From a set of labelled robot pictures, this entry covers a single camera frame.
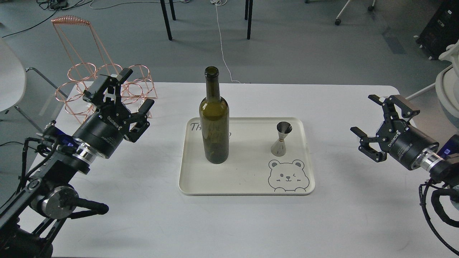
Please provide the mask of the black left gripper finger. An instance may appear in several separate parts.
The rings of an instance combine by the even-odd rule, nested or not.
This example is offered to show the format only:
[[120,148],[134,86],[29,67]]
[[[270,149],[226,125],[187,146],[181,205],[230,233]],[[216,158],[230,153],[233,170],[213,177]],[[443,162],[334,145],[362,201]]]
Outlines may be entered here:
[[92,85],[84,90],[82,99],[97,108],[121,106],[121,86],[132,73],[132,69],[124,68],[118,75],[99,75]]
[[148,111],[152,108],[155,101],[146,99],[140,106],[139,111],[131,113],[126,119],[123,119],[123,137],[129,142],[136,142],[150,126],[147,121]]

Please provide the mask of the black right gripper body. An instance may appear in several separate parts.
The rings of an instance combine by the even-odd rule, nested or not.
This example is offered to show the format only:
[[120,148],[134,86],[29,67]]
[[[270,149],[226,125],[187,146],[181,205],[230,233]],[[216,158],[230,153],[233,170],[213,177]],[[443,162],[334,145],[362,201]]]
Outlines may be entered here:
[[381,150],[389,153],[408,170],[420,166],[417,159],[423,150],[437,151],[439,147],[438,142],[406,122],[393,122],[393,127],[389,122],[383,122],[380,127],[380,138],[386,139],[380,142]]

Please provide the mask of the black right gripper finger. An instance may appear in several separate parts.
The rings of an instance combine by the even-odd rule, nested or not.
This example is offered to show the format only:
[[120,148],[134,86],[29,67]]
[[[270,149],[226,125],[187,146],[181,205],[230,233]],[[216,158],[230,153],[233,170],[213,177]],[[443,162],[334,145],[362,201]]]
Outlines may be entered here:
[[395,121],[403,121],[409,124],[412,118],[420,114],[420,109],[401,95],[390,95],[383,101],[374,94],[369,95],[368,98],[382,106],[384,123],[393,124]]
[[387,152],[378,152],[369,145],[370,143],[384,142],[385,138],[382,138],[379,135],[375,137],[368,137],[368,135],[358,127],[351,127],[350,131],[356,134],[360,139],[360,146],[358,148],[359,151],[377,163],[383,162],[387,159]]

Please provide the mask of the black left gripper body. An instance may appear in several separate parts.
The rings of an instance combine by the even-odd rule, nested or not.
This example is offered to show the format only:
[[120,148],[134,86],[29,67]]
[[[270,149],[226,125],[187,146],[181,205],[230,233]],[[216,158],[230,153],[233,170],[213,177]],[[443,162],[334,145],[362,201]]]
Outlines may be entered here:
[[109,101],[102,104],[73,134],[74,139],[94,148],[108,159],[128,132],[126,120],[133,114],[125,105]]

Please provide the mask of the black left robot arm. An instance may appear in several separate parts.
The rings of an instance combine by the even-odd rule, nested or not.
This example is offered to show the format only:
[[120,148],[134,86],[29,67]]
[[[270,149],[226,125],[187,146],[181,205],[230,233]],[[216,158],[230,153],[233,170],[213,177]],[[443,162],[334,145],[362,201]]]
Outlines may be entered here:
[[1,207],[1,257],[50,258],[52,242],[67,219],[103,215],[106,204],[80,198],[70,185],[77,172],[87,174],[96,157],[108,159],[122,140],[136,142],[149,127],[148,99],[138,112],[122,103],[121,88],[132,69],[99,75],[83,92],[95,112],[70,136],[47,125],[38,142],[42,162],[22,171],[16,193]]

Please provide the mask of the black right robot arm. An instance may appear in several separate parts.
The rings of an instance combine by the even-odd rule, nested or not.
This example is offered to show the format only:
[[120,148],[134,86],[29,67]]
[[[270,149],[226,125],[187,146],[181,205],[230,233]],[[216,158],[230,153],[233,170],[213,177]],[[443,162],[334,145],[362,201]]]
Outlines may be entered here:
[[451,247],[435,229],[426,202],[429,188],[433,188],[431,204],[434,211],[445,224],[458,227],[458,221],[446,214],[440,201],[442,196],[447,196],[458,208],[458,135],[453,135],[440,148],[438,142],[411,124],[411,119],[420,114],[420,110],[406,98],[401,95],[390,95],[383,101],[377,95],[369,95],[368,98],[382,107],[384,120],[374,137],[369,137],[358,127],[351,127],[360,139],[359,150],[377,163],[391,156],[410,171],[423,168],[429,173],[429,180],[418,188],[420,207],[434,235],[450,251],[458,254],[458,250]]

